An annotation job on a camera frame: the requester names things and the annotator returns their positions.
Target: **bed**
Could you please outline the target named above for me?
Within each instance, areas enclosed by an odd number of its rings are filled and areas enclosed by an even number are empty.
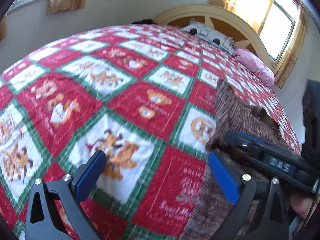
[[[1,75],[0,214],[24,239],[36,178],[53,181],[96,149],[111,156],[81,207],[105,239],[176,239],[201,189],[225,79],[298,139],[274,92],[222,50],[179,30],[191,17],[235,38],[272,68],[258,35],[211,5],[173,8],[159,25],[123,25],[54,41]],[[68,233],[77,238],[59,202]]]

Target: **hand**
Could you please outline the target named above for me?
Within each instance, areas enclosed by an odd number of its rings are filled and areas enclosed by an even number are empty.
[[[315,211],[318,203],[319,203],[320,197],[317,197],[317,200],[315,202],[315,205],[312,209],[312,212],[310,214],[310,217],[312,216],[313,212]],[[297,193],[293,193],[290,197],[290,205],[293,209],[294,212],[296,212],[302,219],[306,219],[307,215],[309,213],[309,210],[311,208],[312,202],[313,202],[313,198],[308,195],[303,195],[303,194],[297,194]],[[300,228],[302,227],[303,222],[301,222],[298,227],[296,228],[296,232],[298,232],[300,230]]]

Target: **pillow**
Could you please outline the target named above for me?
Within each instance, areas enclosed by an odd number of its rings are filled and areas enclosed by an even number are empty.
[[[208,43],[225,50],[230,55],[233,55],[233,47],[232,44],[234,39],[224,35],[221,32],[218,32],[212,28],[205,26],[203,23],[196,21],[195,19],[191,18],[190,24],[182,30],[185,30],[192,35],[207,41]]]
[[[249,69],[262,83],[272,88],[275,85],[275,75],[264,63],[251,51],[245,48],[235,48],[235,58],[238,62]]]

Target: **blue gripper pad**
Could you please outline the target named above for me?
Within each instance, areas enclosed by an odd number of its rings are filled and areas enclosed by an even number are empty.
[[[238,189],[240,181],[237,181],[237,178],[233,178],[234,176],[237,176],[235,167],[222,162],[224,161],[221,158],[218,158],[214,152],[209,154],[208,165],[213,176],[217,180],[225,198],[231,203],[236,204],[240,197]]]
[[[103,151],[96,151],[86,164],[81,165],[76,170],[73,179],[73,192],[77,204],[88,198],[106,163],[107,157],[105,153]]]

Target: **pink pillow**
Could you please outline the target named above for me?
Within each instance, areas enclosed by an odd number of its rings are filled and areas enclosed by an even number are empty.
[[[251,51],[239,47],[235,48],[234,54],[236,60],[249,69],[267,87],[272,88],[275,85],[275,75],[271,69]]]

